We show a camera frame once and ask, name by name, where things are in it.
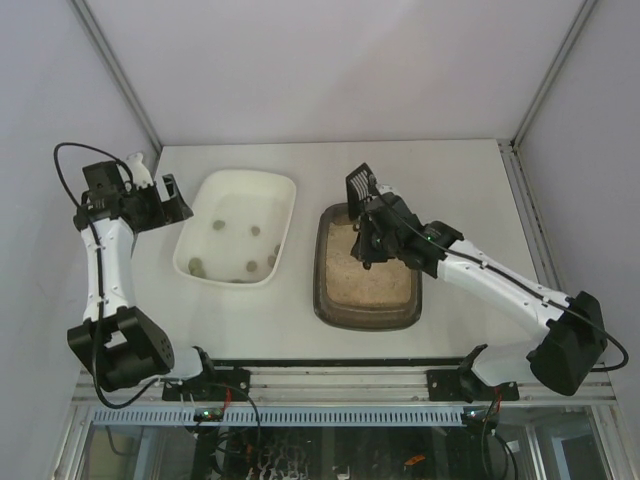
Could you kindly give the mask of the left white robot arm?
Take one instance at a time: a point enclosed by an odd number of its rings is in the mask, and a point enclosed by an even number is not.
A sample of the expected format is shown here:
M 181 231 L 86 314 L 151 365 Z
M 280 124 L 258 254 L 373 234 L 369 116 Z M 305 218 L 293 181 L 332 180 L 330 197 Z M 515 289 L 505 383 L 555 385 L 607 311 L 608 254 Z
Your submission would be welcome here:
M 88 261 L 82 323 L 68 330 L 73 353 L 104 392 L 152 379 L 189 381 L 203 371 L 198 347 L 177 347 L 138 306 L 132 256 L 140 234 L 192 217 L 173 175 L 156 182 L 141 155 L 89 165 L 73 218 Z

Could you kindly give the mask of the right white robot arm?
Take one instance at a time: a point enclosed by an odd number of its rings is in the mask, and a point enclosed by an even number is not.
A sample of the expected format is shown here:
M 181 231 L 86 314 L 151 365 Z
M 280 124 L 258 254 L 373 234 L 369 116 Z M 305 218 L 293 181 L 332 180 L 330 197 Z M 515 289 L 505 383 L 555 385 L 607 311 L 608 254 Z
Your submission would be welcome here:
M 393 193 L 348 201 L 358 232 L 352 255 L 364 268 L 397 259 L 414 271 L 455 285 L 502 311 L 529 337 L 508 345 L 476 346 L 459 367 L 463 389 L 536 380 L 574 395 L 608 340 L 596 299 L 532 282 L 495 263 L 441 221 L 423 224 Z

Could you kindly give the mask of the white plastic tray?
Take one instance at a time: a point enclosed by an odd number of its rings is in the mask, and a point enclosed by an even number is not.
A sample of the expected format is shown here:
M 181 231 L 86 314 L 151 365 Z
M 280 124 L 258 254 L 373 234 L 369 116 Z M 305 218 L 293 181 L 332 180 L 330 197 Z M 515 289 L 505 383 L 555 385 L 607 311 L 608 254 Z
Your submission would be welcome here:
M 259 287 L 274 276 L 292 220 L 297 188 L 290 178 L 264 171 L 219 170 L 202 182 L 192 204 L 193 217 L 186 220 L 173 254 L 174 269 L 203 285 L 230 288 Z M 225 222 L 213 229 L 216 220 Z M 261 233 L 251 234 L 258 226 Z M 277 257 L 271 267 L 267 259 Z M 190 269 L 189 260 L 201 266 Z M 246 264 L 255 261 L 255 272 Z M 197 275 L 204 269 L 206 277 Z

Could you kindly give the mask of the black slotted litter scoop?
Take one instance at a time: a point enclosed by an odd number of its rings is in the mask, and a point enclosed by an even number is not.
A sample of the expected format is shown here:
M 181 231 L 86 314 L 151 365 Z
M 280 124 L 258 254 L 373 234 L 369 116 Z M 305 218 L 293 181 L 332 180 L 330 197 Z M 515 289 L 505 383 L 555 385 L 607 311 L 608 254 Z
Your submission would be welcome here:
M 371 225 L 365 210 L 371 199 L 369 192 L 371 175 L 372 171 L 368 164 L 362 163 L 345 179 L 348 216 L 357 232 L 351 255 L 362 264 L 365 270 L 370 270 L 372 265 Z

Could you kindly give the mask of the brown translucent litter box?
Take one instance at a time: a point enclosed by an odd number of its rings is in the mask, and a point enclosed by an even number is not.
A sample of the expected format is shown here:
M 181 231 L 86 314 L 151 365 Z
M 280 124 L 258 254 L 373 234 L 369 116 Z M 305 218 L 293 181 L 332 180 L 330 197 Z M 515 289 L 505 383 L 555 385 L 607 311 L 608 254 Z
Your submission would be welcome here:
M 332 327 L 370 332 L 415 324 L 422 312 L 422 275 L 398 260 L 364 269 L 351 256 L 356 239 L 345 203 L 322 213 L 313 274 L 316 316 Z

